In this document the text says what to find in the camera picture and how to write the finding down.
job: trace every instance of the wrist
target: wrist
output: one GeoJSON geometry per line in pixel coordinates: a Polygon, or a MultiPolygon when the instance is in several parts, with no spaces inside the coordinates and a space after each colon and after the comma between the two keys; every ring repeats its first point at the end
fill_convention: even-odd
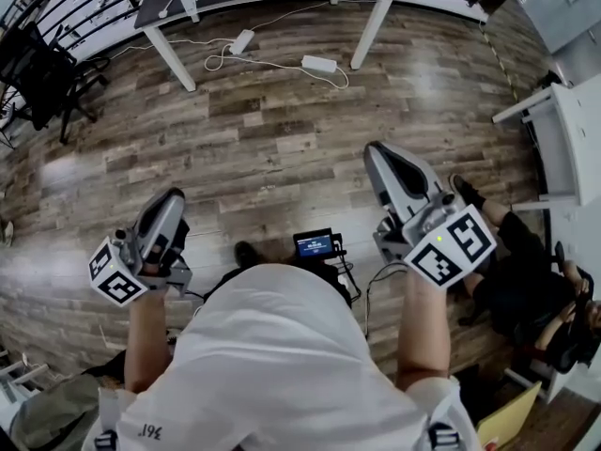
{"type": "Polygon", "coordinates": [[[164,308],[165,306],[165,293],[162,291],[150,290],[142,294],[138,299],[130,304],[130,309],[136,308],[164,308]]]}
{"type": "Polygon", "coordinates": [[[446,292],[444,289],[426,281],[413,269],[409,269],[408,271],[407,295],[416,300],[430,301],[442,298],[446,302],[446,292]]]}

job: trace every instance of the wood laminate flooring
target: wood laminate flooring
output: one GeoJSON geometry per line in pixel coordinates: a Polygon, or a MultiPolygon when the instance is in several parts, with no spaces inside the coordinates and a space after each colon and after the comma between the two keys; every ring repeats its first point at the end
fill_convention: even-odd
{"type": "MultiPolygon", "coordinates": [[[[200,24],[179,23],[167,34],[233,39],[243,28],[306,5],[228,10],[200,24]]],[[[371,7],[308,10],[259,29],[250,45],[249,57],[282,65],[298,65],[305,54],[335,58],[349,74],[346,90],[298,71],[236,61],[208,72],[204,60],[219,44],[174,44],[198,83],[188,93],[154,49],[132,50],[105,72],[106,90],[89,96],[98,122],[74,120],[68,146],[58,143],[56,120],[39,133],[25,127],[15,136],[16,151],[0,150],[7,193],[0,215],[16,229],[13,247],[0,249],[0,335],[13,360],[26,351],[31,362],[71,374],[107,361],[124,345],[127,310],[90,289],[86,263],[104,236],[131,224],[146,200],[169,186],[188,199],[185,257],[194,272],[191,290],[199,292],[235,266],[236,241],[279,258],[292,251],[293,233],[322,227],[343,234],[365,287],[382,266],[371,235],[383,212],[362,162],[372,140],[415,152],[445,181],[460,172],[502,202],[534,197],[529,139],[517,125],[491,124],[514,100],[478,26],[393,6],[363,67],[352,71],[348,64],[371,7]]],[[[508,2],[486,31],[520,97],[528,96],[548,69],[532,26],[508,2]]],[[[404,285],[397,275],[373,287],[369,343],[389,376],[404,285]]],[[[183,328],[197,305],[174,296],[169,325],[183,328]]],[[[466,299],[449,297],[453,369],[507,354],[488,322],[456,325],[469,308],[466,299]]],[[[363,311],[361,300],[354,309],[361,324],[363,311]]]]}

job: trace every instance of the shoe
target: shoe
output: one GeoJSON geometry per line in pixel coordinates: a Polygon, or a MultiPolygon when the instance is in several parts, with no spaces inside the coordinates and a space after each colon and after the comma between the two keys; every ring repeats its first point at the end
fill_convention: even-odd
{"type": "Polygon", "coordinates": [[[241,269],[249,269],[259,263],[259,253],[246,241],[240,241],[234,246],[234,257],[241,269]]]}
{"type": "Polygon", "coordinates": [[[485,199],[459,174],[452,174],[449,177],[449,184],[451,185],[451,189],[454,193],[461,195],[463,201],[466,203],[466,206],[473,204],[476,209],[482,209],[485,199]]]}

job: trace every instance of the white cable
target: white cable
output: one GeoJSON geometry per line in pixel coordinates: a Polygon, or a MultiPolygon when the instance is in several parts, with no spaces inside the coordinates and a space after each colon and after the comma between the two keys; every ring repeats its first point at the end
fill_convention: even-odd
{"type": "Polygon", "coordinates": [[[254,26],[253,28],[251,28],[251,30],[255,31],[257,28],[260,28],[260,27],[262,27],[262,26],[267,26],[267,25],[271,25],[272,23],[279,22],[279,21],[281,21],[282,19],[286,18],[286,17],[287,17],[287,16],[289,16],[289,15],[293,15],[293,14],[295,14],[295,13],[299,13],[299,12],[301,12],[301,11],[305,11],[305,10],[310,10],[311,8],[319,8],[319,7],[323,7],[324,5],[328,5],[329,3],[330,3],[330,2],[324,2],[324,3],[322,3],[322,4],[319,4],[319,5],[311,5],[310,7],[306,7],[306,8],[299,8],[298,10],[293,10],[293,11],[290,11],[290,12],[288,12],[286,15],[282,15],[281,17],[278,17],[277,19],[275,19],[275,20],[272,20],[271,22],[260,23],[259,25],[257,25],[257,26],[254,26]]]}
{"type": "MultiPolygon", "coordinates": [[[[171,5],[171,2],[173,2],[173,0],[171,0],[169,2],[169,4],[167,4],[167,8],[169,8],[169,6],[171,5]]],[[[338,2],[344,2],[344,3],[372,3],[373,0],[338,0],[338,2]]],[[[277,19],[274,19],[270,22],[265,22],[265,23],[260,23],[259,25],[255,25],[253,28],[251,28],[252,31],[255,31],[257,28],[261,28],[263,26],[267,26],[267,25],[271,25],[272,23],[276,23],[279,22],[280,20],[290,16],[290,15],[294,15],[295,13],[300,13],[302,11],[305,10],[310,10],[312,8],[319,8],[319,7],[324,7],[326,5],[328,5],[330,2],[323,2],[321,4],[318,5],[311,5],[310,7],[305,7],[305,8],[299,8],[297,10],[292,10],[289,11],[288,13],[278,17],[277,19]]],[[[227,41],[229,42],[227,45],[225,45],[222,48],[222,52],[221,55],[210,55],[209,57],[207,57],[207,59],[205,60],[205,69],[208,71],[217,71],[220,70],[223,67],[223,62],[225,60],[239,60],[240,62],[246,62],[246,63],[250,63],[250,64],[259,64],[259,65],[270,65],[272,67],[276,67],[278,69],[286,69],[286,70],[300,70],[303,73],[306,73],[307,75],[309,75],[310,77],[316,79],[316,80],[320,80],[322,82],[327,82],[328,84],[330,84],[331,86],[338,88],[339,90],[344,90],[346,88],[348,88],[349,86],[349,81],[348,81],[348,76],[345,73],[344,70],[342,70],[340,67],[336,67],[337,70],[339,70],[345,77],[345,84],[343,86],[338,86],[337,84],[335,84],[334,82],[332,82],[329,79],[323,78],[323,77],[318,77],[317,75],[313,75],[313,73],[308,72],[307,70],[303,69],[302,67],[289,67],[289,66],[285,66],[285,65],[278,65],[278,64],[274,64],[271,62],[264,62],[264,61],[260,61],[260,60],[250,60],[247,58],[241,58],[239,56],[225,56],[225,50],[227,50],[229,47],[231,47],[231,43],[234,43],[235,40],[234,39],[213,39],[213,40],[209,40],[209,41],[194,41],[194,40],[189,40],[189,39],[182,39],[182,40],[169,40],[168,43],[193,43],[193,44],[198,44],[198,45],[210,45],[212,42],[214,41],[227,41]],[[211,58],[220,58],[221,61],[219,63],[219,65],[215,68],[210,68],[207,63],[211,58]]],[[[147,47],[127,47],[126,49],[122,50],[121,52],[119,52],[118,54],[113,55],[110,59],[113,60],[114,58],[117,58],[120,55],[123,55],[124,53],[126,53],[129,50],[148,50],[149,48],[152,48],[154,45],[148,45],[147,47]]]]}
{"type": "Polygon", "coordinates": [[[169,0],[169,3],[165,6],[165,8],[159,12],[160,19],[164,19],[167,16],[167,10],[169,9],[169,7],[171,7],[173,1],[174,0],[169,0]]]}
{"type": "MultiPolygon", "coordinates": [[[[374,0],[338,0],[338,2],[345,2],[345,3],[362,3],[362,2],[368,2],[368,3],[373,3],[374,0]]],[[[282,15],[281,17],[278,17],[275,20],[272,20],[271,22],[266,22],[266,23],[260,23],[259,25],[254,26],[253,28],[251,28],[251,30],[255,31],[257,28],[261,28],[262,26],[267,26],[267,25],[271,25],[272,23],[276,23],[276,22],[280,22],[282,19],[290,16],[290,15],[294,15],[295,13],[299,13],[305,10],[310,10],[312,8],[319,8],[319,7],[323,7],[325,5],[328,5],[330,2],[324,2],[322,4],[319,5],[311,5],[310,7],[305,7],[305,8],[299,8],[298,10],[293,10],[288,12],[286,15],[282,15]]]]}
{"type": "Polygon", "coordinates": [[[345,71],[342,70],[340,67],[336,67],[336,69],[339,70],[345,76],[346,83],[344,84],[344,86],[338,86],[337,84],[335,84],[331,80],[325,79],[323,77],[318,77],[317,75],[313,75],[313,73],[308,72],[307,70],[303,69],[302,67],[288,67],[286,65],[278,65],[278,64],[271,63],[271,62],[263,62],[261,60],[250,60],[248,58],[241,58],[239,56],[225,56],[225,50],[227,50],[228,47],[231,47],[231,45],[227,44],[227,45],[225,45],[222,48],[222,54],[221,55],[210,55],[210,56],[208,56],[207,59],[205,60],[205,69],[208,70],[208,71],[217,71],[217,70],[220,70],[223,67],[223,61],[224,60],[239,60],[241,62],[246,62],[246,63],[249,63],[249,64],[271,65],[272,67],[277,67],[278,69],[300,70],[301,72],[306,73],[310,77],[313,77],[316,80],[321,80],[323,82],[327,82],[328,84],[330,84],[331,86],[333,86],[335,88],[338,88],[339,90],[344,90],[345,88],[348,88],[348,85],[349,85],[348,76],[345,74],[345,71]],[[210,68],[207,65],[207,63],[209,62],[209,60],[211,58],[221,58],[221,62],[219,63],[219,65],[217,67],[210,68]]]}

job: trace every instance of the yellow object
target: yellow object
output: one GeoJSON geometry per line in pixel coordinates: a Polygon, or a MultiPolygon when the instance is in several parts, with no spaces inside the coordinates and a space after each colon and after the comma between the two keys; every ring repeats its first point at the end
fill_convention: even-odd
{"type": "Polygon", "coordinates": [[[478,423],[478,438],[483,447],[495,442],[497,448],[500,448],[515,438],[530,414],[541,385],[540,381],[537,382],[478,423]]]}

